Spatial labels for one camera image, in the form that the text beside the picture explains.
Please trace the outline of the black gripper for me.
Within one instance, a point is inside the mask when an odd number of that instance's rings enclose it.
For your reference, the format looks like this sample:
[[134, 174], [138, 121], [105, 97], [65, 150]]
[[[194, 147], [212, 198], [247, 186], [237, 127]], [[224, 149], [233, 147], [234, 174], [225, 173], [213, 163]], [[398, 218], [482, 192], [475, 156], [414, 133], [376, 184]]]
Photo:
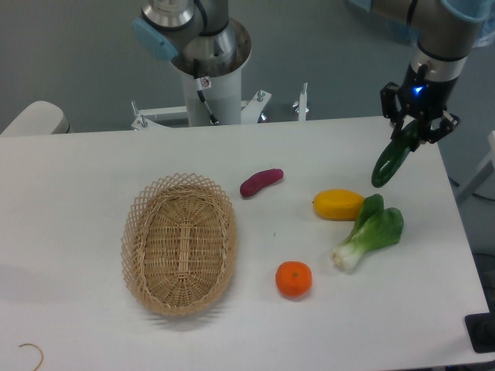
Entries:
[[[446, 111], [446, 105], [458, 78], [438, 80], [432, 76], [432, 68], [423, 63], [414, 70], [410, 66], [402, 85], [387, 83], [380, 90], [381, 109], [384, 118], [392, 127], [391, 140], [401, 133], [405, 113], [398, 109], [398, 100], [402, 108], [407, 109], [415, 127], [411, 150], [416, 151], [420, 145], [435, 144], [446, 135], [451, 134], [459, 125], [459, 117]], [[432, 121], [439, 118], [437, 128], [432, 128]]]

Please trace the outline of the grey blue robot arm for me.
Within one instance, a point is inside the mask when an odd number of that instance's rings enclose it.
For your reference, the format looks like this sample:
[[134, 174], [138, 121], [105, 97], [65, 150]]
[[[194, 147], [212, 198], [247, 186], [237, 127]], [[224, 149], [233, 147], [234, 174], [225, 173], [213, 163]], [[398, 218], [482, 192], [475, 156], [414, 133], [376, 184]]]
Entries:
[[[414, 151], [458, 125], [447, 101], [490, 13], [488, 1], [362, 1], [360, 7], [415, 29], [418, 41], [401, 85], [380, 92], [393, 142]], [[146, 1], [133, 22], [136, 39], [169, 61], [183, 81], [192, 126], [254, 123], [266, 94], [241, 103], [241, 69], [251, 54], [247, 30], [225, 1]]]

